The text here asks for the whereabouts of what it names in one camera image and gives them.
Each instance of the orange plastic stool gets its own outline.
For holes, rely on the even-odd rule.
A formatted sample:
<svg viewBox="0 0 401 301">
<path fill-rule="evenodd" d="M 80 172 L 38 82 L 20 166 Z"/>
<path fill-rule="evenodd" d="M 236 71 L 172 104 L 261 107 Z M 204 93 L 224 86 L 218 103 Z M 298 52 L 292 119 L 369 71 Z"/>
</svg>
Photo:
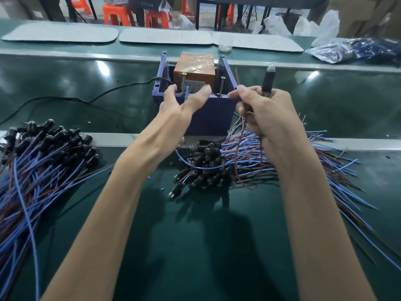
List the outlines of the orange plastic stool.
<svg viewBox="0 0 401 301">
<path fill-rule="evenodd" d="M 112 25 L 119 25 L 117 18 L 119 17 L 123 26 L 135 26 L 135 20 L 133 19 L 132 12 L 128 7 L 124 5 L 115 6 L 115 5 L 104 4 L 102 6 L 102 9 L 103 9 L 103 17 L 105 24 L 110 25 L 109 22 L 109 17 L 110 17 Z"/>
<path fill-rule="evenodd" d="M 183 0 L 183 7 L 181 8 L 181 13 L 188 17 L 193 17 L 194 13 L 187 11 L 187 0 Z"/>
<path fill-rule="evenodd" d="M 234 24 L 234 8 L 235 4 L 230 4 L 230 6 L 228 7 L 227 20 L 230 21 L 231 24 Z M 220 9 L 221 7 L 218 8 L 218 21 L 220 20 Z"/>
<path fill-rule="evenodd" d="M 92 14 L 88 3 L 86 3 L 86 0 L 79 0 L 79 1 L 71 0 L 71 3 L 73 4 L 75 9 L 84 9 L 89 15 Z"/>
<path fill-rule="evenodd" d="M 145 27 L 150 27 L 150 22 L 152 21 L 152 27 L 158 27 L 159 22 L 158 19 L 162 22 L 162 28 L 169 28 L 168 21 L 169 19 L 172 20 L 171 14 L 167 14 L 163 11 L 152 11 L 147 10 L 145 12 Z"/>
</svg>

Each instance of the orange box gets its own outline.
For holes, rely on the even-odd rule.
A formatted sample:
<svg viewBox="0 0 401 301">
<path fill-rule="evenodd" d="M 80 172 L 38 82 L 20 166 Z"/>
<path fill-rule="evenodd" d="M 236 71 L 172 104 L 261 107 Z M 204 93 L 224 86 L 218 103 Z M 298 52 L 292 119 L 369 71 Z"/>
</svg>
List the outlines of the orange box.
<svg viewBox="0 0 401 301">
<path fill-rule="evenodd" d="M 189 86 L 189 92 L 195 93 L 202 86 L 209 84 L 214 89 L 216 72 L 214 70 L 213 55 L 182 52 L 174 69 L 174 83 L 177 84 L 177 92 L 181 93 L 183 72 L 186 72 L 185 86 Z"/>
</svg>

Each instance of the person's left hand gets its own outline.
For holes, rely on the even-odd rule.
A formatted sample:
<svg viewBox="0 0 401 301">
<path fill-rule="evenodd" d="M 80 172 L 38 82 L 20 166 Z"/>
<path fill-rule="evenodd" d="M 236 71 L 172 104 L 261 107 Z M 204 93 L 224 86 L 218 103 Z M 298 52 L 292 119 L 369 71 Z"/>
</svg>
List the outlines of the person's left hand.
<svg viewBox="0 0 401 301">
<path fill-rule="evenodd" d="M 122 157 L 130 155 L 129 153 L 133 151 L 136 159 L 148 157 L 153 161 L 149 165 L 150 172 L 153 172 L 157 165 L 182 142 L 193 113 L 205 104 L 212 93 L 212 88 L 209 85 L 203 86 L 197 93 L 190 94 L 182 105 L 179 105 L 175 98 L 176 91 L 176 85 L 168 87 L 164 92 L 164 101 L 160 105 L 159 113 Z"/>
</svg>

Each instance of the clear plastic cup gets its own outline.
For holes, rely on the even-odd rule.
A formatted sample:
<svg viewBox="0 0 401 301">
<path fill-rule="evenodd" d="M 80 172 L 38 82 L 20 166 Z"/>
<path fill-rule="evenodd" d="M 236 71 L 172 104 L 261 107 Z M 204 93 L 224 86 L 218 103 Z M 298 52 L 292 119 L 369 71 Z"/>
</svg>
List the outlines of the clear plastic cup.
<svg viewBox="0 0 401 301">
<path fill-rule="evenodd" d="M 218 50 L 221 52 L 231 52 L 233 49 L 234 34 L 229 32 L 220 32 L 218 38 Z"/>
</svg>

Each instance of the metal bolt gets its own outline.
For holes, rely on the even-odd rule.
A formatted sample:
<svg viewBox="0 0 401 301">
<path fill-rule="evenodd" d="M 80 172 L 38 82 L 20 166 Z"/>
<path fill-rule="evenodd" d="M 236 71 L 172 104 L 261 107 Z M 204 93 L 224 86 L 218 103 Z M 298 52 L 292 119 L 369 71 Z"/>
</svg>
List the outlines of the metal bolt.
<svg viewBox="0 0 401 301">
<path fill-rule="evenodd" d="M 183 93 L 183 95 L 185 95 L 185 78 L 187 76 L 186 72 L 183 72 L 183 83 L 181 84 L 181 92 Z"/>
<path fill-rule="evenodd" d="M 224 77 L 224 76 L 221 76 L 220 93 L 219 93 L 220 96 L 221 96 L 221 93 L 223 92 L 224 80 L 225 80 L 225 77 Z"/>
</svg>

